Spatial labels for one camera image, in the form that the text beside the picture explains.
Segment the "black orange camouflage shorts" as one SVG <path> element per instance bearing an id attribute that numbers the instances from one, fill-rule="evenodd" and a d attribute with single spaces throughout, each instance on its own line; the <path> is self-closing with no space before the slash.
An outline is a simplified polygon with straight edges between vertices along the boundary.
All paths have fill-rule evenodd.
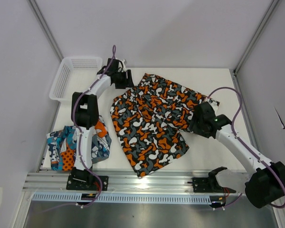
<path id="1" fill-rule="evenodd" d="M 137 86 L 116 97 L 110 109 L 121 148 L 138 178 L 185 155 L 182 132 L 197 105 L 219 102 L 158 75 L 144 74 Z"/>

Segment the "blue orange patterned shorts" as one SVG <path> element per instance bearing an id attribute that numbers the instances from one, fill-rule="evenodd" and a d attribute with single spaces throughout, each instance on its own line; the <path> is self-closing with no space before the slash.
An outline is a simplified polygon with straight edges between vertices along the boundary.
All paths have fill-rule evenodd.
<path id="1" fill-rule="evenodd" d="M 93 164 L 108 159 L 112 142 L 102 116 L 99 116 L 95 132 L 91 143 Z M 76 142 L 76 127 L 73 125 L 47 134 L 47 151 L 52 170 L 72 170 L 76 160 Z"/>

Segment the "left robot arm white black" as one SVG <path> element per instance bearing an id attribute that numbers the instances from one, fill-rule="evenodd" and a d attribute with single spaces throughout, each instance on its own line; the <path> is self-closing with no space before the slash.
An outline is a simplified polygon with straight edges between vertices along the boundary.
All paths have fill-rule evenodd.
<path id="1" fill-rule="evenodd" d="M 76 160 L 74 168 L 87 171 L 93 166 L 91 146 L 95 126 L 99 120 L 98 98 L 114 85 L 116 89 L 134 86 L 131 70 L 126 68 L 126 60 L 110 58 L 107 66 L 97 72 L 93 83 L 84 92 L 72 95 L 71 119 L 76 127 Z"/>

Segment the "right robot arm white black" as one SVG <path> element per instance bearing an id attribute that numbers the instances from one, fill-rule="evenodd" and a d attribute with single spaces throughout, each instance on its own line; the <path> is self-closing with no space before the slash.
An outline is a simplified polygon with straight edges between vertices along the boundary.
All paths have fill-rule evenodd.
<path id="1" fill-rule="evenodd" d="M 212 105 L 203 102 L 196 106 L 190 121 L 190 130 L 224 145 L 242 164 L 246 174 L 220 167 L 212 171 L 207 185 L 211 191 L 231 188 L 244 193 L 256 208 L 262 208 L 279 199 L 285 199 L 285 165 L 272 162 L 251 144 L 241 138 L 233 122 L 224 114 L 216 115 Z"/>

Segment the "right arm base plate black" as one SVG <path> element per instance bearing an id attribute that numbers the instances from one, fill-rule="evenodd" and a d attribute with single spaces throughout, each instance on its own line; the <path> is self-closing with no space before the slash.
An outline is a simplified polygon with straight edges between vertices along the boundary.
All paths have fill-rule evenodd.
<path id="1" fill-rule="evenodd" d="M 193 177 L 187 183 L 193 187 L 195 193 L 236 193 L 233 189 L 219 186 L 214 177 Z"/>

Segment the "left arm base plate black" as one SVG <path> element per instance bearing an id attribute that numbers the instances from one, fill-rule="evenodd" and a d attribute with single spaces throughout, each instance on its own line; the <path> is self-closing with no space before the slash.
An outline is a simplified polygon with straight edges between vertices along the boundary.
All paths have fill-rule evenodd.
<path id="1" fill-rule="evenodd" d="M 102 183 L 102 191 L 107 191 L 109 177 L 99 176 L 99 179 L 87 170 L 78 170 L 74 167 L 68 176 L 66 189 L 96 191 Z"/>

